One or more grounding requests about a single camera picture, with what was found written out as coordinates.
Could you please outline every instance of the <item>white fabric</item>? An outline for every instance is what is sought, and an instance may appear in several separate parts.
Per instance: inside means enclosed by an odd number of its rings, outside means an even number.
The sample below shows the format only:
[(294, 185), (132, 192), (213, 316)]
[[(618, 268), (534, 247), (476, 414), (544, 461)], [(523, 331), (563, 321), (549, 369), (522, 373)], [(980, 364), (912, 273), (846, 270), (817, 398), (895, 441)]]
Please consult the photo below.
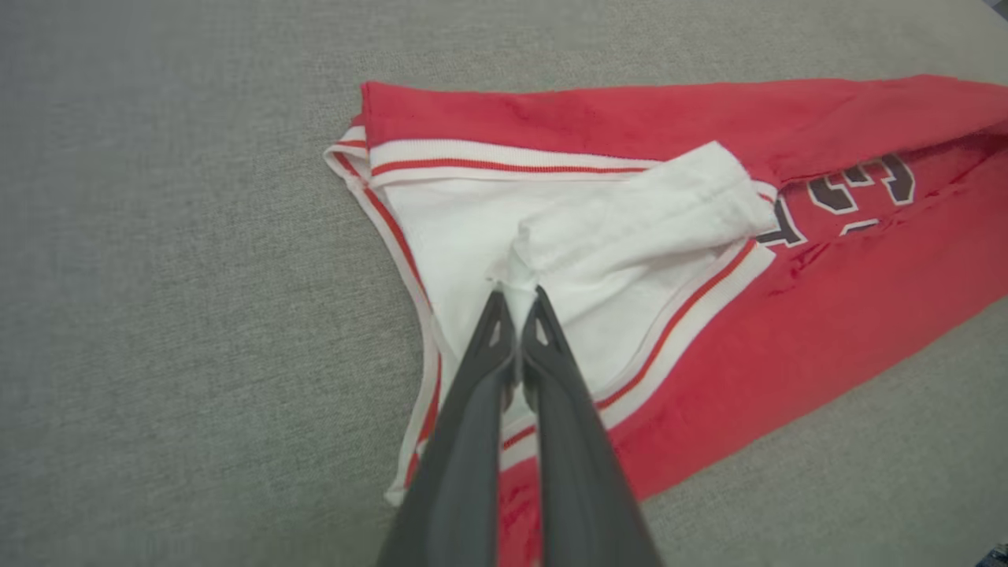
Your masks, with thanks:
[[(427, 179), (376, 190), (430, 303), (443, 402), (498, 280), (516, 323), (543, 286), (589, 388), (606, 390), (677, 291), (773, 226), (767, 189), (712, 142), (624, 181)], [(505, 428), (528, 414), (517, 396)]]

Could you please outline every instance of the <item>red fabric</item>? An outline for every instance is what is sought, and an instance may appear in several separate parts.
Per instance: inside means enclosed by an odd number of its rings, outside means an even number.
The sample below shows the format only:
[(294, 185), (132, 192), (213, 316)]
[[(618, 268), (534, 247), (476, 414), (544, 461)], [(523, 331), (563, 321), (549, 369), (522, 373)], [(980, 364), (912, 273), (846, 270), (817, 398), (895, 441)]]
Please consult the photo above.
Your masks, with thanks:
[[(449, 138), (668, 159), (718, 140), (781, 189), (789, 216), (778, 218), (801, 238), (790, 247), (768, 242), (771, 266), (611, 431), (639, 497), (830, 402), (1008, 295), (1003, 87), (914, 77), (508, 95), (368, 84), (364, 115), (372, 147)], [(859, 162), (864, 179), (845, 178)], [(813, 188), (842, 206), (826, 206)], [(854, 223), (875, 224), (842, 234)], [(534, 462), (502, 476), (503, 566), (538, 557), (537, 489)]]

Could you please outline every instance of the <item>gray carpet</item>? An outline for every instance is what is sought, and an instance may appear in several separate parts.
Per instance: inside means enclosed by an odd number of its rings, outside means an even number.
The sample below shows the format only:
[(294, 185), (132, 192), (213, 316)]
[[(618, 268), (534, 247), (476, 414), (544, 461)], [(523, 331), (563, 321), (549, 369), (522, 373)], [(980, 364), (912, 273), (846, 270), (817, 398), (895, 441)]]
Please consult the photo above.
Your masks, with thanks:
[[(2, 11), (5, 566), (373, 561), (420, 345), (378, 235), (321, 157), (366, 79), (1008, 84), (1008, 22), (979, 0)], [(669, 565), (978, 561), (1008, 534), (1005, 344), (1003, 301), (652, 498)]]

